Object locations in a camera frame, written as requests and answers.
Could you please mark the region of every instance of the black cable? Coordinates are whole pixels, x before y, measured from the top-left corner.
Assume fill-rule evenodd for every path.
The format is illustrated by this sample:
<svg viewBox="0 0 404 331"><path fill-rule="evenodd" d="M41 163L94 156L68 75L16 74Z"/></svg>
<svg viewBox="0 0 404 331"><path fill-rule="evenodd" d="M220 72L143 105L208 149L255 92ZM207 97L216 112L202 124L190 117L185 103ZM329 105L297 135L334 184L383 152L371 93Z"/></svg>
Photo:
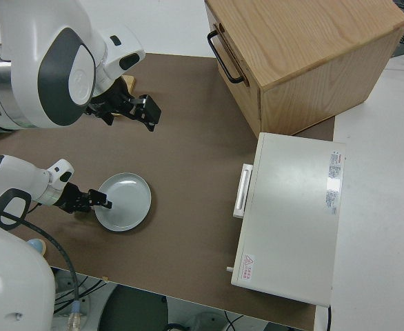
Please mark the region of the black cable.
<svg viewBox="0 0 404 331"><path fill-rule="evenodd" d="M88 288L87 290L85 290L84 292L82 292L82 293L79 295L79 298L85 297L87 294L90 294L91 291L93 291L93 290L94 290L99 284L101 284L102 282L103 282L102 280L97 281L91 288ZM55 305L61 305L62 303L66 303L66 302L72 303L72 302L73 302L73 299L68 299L68 300L65 300L65 301L57 302Z"/></svg>
<svg viewBox="0 0 404 331"><path fill-rule="evenodd" d="M73 264L70 260L70 257L68 256L67 252L64 250L64 248L58 243L58 241L55 240L54 237L52 237L50 234L48 234L46 231L44 231L43 229L39 228L36 225L33 225L30 222L27 222L25 219L22 219L20 217L17 217L15 215L9 214L8 212L4 212L0 210L0 216L2 217L6 217L7 219L10 219L12 221L15 221L17 223L20 223L24 226L27 226L28 228L30 228L31 230L34 230L35 232L39 233L41 236L43 236L44 238L46 238L48 241L51 242L51 244L53 246L55 246L57 248L57 250L61 253L61 255L64 258L64 261L67 263L69 271L70 271L70 275L72 276L72 280L73 280L73 285L74 285L74 299L75 301L79 300L79 287L78 287L78 278L77 278L77 274L75 272L75 269L73 267Z"/></svg>
<svg viewBox="0 0 404 331"><path fill-rule="evenodd" d="M90 289L89 289L90 292L85 293L85 292L87 292L87 291L85 291L85 292L81 293L79 297L82 298L82 297L85 297L86 295L92 294L93 292L99 290L100 288L102 288L102 287L104 287L104 286L106 286L106 285L107 285L107 284L104 283L103 285L99 286L98 288L95 288L94 290L91 290L92 288L90 288ZM57 309L53 312L54 314L56 314L57 312L62 311L65 307L68 307L69 305L71 305L71 304L73 303L73 299L71 299L71 300L66 300L66 301L63 301L63 302L58 302L58 303L56 303L55 305L59 305L59 304L64 303L64 302L66 302L66 304L63 305L63 306L61 306L61 307L59 307L59 308L57 308Z"/></svg>
<svg viewBox="0 0 404 331"><path fill-rule="evenodd" d="M89 278L89 276L86 276L85 279L84 279L82 282L80 282L80 284L78 285L79 288L81 287L81 285L84 284L84 282L87 280L87 278ZM64 297L68 296L69 294L72 294L72 292L73 292L73 290L71 290L71 291L69 291L69 292L67 292L67 293L64 293L64 294L61 295L60 297L56 298L55 301L58 301L59 299L62 299L62 298L64 298Z"/></svg>
<svg viewBox="0 0 404 331"><path fill-rule="evenodd" d="M31 210L29 210L29 211L26 213L26 215L27 215L27 214L30 214L31 212L33 212L34 210L36 210L40 205L41 205L41 203L38 202Z"/></svg>
<svg viewBox="0 0 404 331"><path fill-rule="evenodd" d="M327 308L327 327L326 327L326 331L331 330L331 321L332 321L331 306L329 306Z"/></svg>
<svg viewBox="0 0 404 331"><path fill-rule="evenodd" d="M232 328L233 331L236 331L236 329L234 328L234 325L233 325L233 324L234 324L234 322L237 321L238 319L241 319L241 318L243 317L243 315L237 317L235 320L233 320L233 321L231 322L230 319L228 318L228 314L227 314L226 310L224 310L223 313L225 314L225 317L226 317L226 319L227 319L227 321L228 321L228 323L229 323L229 326L228 326L228 328L227 328L226 331L228 331L230 328Z"/></svg>

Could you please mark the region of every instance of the warning label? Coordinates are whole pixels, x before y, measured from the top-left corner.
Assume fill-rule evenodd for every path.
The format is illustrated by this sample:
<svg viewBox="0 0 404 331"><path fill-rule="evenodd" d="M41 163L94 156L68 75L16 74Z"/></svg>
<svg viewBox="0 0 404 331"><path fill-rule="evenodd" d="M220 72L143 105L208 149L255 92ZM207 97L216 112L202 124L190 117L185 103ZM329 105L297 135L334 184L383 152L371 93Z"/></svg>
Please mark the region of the warning label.
<svg viewBox="0 0 404 331"><path fill-rule="evenodd" d="M342 158L343 155L340 152L333 152L329 161L325 201L327 211L333 215L339 211Z"/></svg>
<svg viewBox="0 0 404 331"><path fill-rule="evenodd" d="M243 281L250 281L252 278L252 268L254 266L254 255L244 254L242 256L242 273L241 279Z"/></svg>

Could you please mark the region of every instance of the white plate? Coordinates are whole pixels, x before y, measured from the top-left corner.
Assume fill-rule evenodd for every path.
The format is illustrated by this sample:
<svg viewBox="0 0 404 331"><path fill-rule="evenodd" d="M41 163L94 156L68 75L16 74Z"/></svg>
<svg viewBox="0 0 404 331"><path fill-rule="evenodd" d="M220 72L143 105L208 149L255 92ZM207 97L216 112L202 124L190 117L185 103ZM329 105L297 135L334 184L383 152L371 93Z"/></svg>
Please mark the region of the white plate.
<svg viewBox="0 0 404 331"><path fill-rule="evenodd" d="M110 177L99 188L107 194L112 208L95 206L99 223L111 231L127 231L140 224L147 216L152 194L147 182L137 174L124 172Z"/></svg>

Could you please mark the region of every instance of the brown tabletop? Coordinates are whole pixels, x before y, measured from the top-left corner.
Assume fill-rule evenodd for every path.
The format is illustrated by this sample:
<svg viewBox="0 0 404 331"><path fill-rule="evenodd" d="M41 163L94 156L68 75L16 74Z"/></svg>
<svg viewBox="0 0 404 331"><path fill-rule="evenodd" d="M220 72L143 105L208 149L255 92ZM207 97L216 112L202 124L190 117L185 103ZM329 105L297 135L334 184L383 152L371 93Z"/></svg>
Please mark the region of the brown tabletop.
<svg viewBox="0 0 404 331"><path fill-rule="evenodd" d="M136 96L151 94L163 111L153 133L123 117L109 127L84 115L69 128L2 134L0 154L40 168L67 159L76 170L71 182L83 191L120 172L139 174L152 191L145 220L114 233L93 212L46 206L28 220L54 236L82 274L312 330L313 305L233 286L225 271L234 265L241 229L232 217L241 168L253 162L257 139L215 59L148 54L129 74ZM332 130L329 120L301 135L332 140ZM13 232L37 237L23 226ZM66 268L51 246L46 258Z"/></svg>

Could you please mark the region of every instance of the white table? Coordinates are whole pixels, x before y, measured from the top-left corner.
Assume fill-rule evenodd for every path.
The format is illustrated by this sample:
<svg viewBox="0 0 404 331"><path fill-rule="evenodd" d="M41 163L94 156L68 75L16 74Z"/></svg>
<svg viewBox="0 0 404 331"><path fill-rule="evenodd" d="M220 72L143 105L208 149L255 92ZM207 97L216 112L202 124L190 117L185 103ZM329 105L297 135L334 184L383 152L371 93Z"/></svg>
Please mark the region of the white table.
<svg viewBox="0 0 404 331"><path fill-rule="evenodd" d="M404 330L404 56L336 117L347 144L332 293L336 331ZM318 308L314 330L325 330Z"/></svg>

